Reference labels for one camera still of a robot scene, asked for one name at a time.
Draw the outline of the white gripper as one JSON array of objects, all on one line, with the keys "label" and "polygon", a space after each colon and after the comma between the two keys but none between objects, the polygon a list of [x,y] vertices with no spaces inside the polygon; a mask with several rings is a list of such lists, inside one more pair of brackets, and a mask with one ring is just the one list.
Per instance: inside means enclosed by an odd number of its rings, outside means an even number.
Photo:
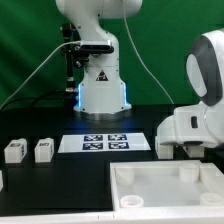
[{"label": "white gripper", "polygon": [[216,137],[200,114],[175,113],[157,128],[159,145],[201,146],[216,148],[224,140]]}]

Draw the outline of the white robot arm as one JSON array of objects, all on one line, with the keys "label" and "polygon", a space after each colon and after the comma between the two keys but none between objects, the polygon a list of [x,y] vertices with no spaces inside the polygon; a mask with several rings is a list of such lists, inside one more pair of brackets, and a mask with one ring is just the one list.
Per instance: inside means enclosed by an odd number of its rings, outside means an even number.
[{"label": "white robot arm", "polygon": [[[80,36],[72,54],[74,65],[84,69],[84,79],[74,110],[91,118],[129,111],[119,75],[119,42],[99,20],[133,16],[142,0],[55,1]],[[205,33],[193,42],[186,71],[200,102],[175,109],[159,125],[156,143],[215,148],[224,143],[224,30]]]}]

